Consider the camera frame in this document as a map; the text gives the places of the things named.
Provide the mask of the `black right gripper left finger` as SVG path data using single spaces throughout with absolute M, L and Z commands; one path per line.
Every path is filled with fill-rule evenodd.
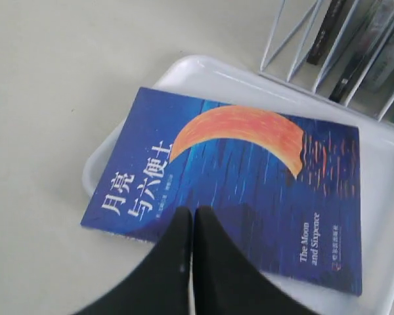
M 162 238 L 117 286 L 77 314 L 188 314 L 192 214 L 178 207 Z

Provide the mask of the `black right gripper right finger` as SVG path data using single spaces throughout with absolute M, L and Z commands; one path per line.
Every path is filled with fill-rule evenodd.
M 194 216 L 192 277 L 197 314 L 314 314 L 262 275 L 229 238 L 212 208 Z

